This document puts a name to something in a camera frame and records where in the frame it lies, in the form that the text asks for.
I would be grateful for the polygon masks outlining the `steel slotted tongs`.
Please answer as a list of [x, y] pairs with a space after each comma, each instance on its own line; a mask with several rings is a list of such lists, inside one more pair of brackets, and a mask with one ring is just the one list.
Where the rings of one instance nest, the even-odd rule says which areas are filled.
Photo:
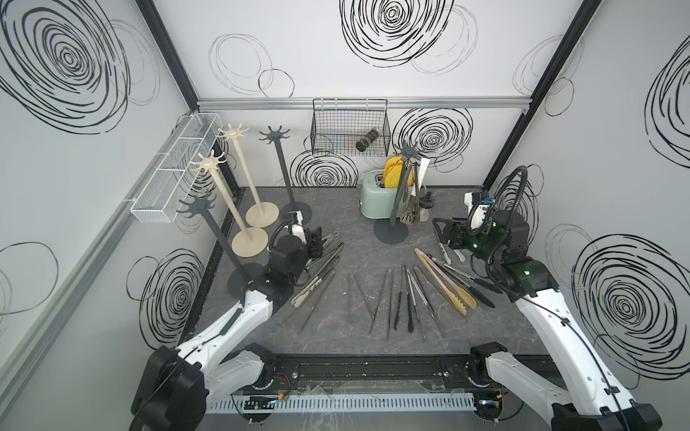
[[323, 240], [323, 254], [320, 258], [315, 258], [307, 262], [307, 266], [305, 267], [307, 273], [309, 273], [318, 263], [324, 260], [327, 256], [330, 256], [332, 253], [339, 251], [339, 249], [341, 249], [341, 247], [344, 245], [344, 242], [338, 242], [339, 236], [340, 233], [338, 231], [329, 233], [325, 236], [325, 239]]

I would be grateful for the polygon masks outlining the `plain steel serving tongs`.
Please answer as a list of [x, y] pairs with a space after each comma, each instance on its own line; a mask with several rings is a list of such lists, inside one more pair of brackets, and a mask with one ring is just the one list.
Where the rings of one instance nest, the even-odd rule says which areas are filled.
[[417, 163], [414, 162], [413, 160], [407, 160], [404, 162], [404, 167], [402, 168], [402, 172], [400, 175], [400, 181], [398, 184], [398, 187], [396, 189], [396, 194], [395, 194], [395, 200], [392, 208], [392, 212], [389, 218], [389, 224], [390, 228], [393, 229], [396, 225], [396, 219], [398, 218], [398, 208], [400, 207], [401, 201], [402, 201], [402, 196], [404, 195], [404, 192], [408, 190], [408, 179], [412, 173], [414, 173], [414, 169], [416, 168]]

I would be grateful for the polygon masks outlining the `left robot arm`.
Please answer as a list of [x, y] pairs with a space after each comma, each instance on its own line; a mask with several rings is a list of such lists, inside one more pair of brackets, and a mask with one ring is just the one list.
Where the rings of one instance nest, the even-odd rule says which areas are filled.
[[271, 379], [271, 352], [239, 344], [284, 306], [307, 262], [323, 255], [322, 231], [290, 211], [268, 244], [269, 262], [239, 300], [206, 330], [176, 348], [158, 348], [148, 359], [130, 411], [132, 430], [194, 430], [208, 408], [248, 385]]

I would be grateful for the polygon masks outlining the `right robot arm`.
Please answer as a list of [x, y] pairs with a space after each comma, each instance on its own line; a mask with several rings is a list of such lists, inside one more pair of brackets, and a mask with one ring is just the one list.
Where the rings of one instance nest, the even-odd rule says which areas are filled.
[[529, 225], [518, 204], [514, 201], [507, 210], [491, 204], [479, 226], [473, 224], [476, 208], [466, 218], [435, 218], [432, 224], [442, 244], [470, 251], [484, 262], [488, 280], [537, 331], [565, 386], [523, 365], [498, 342], [472, 348], [471, 382], [502, 385], [553, 430], [661, 429], [656, 409], [634, 400], [594, 350], [546, 265], [528, 256]]

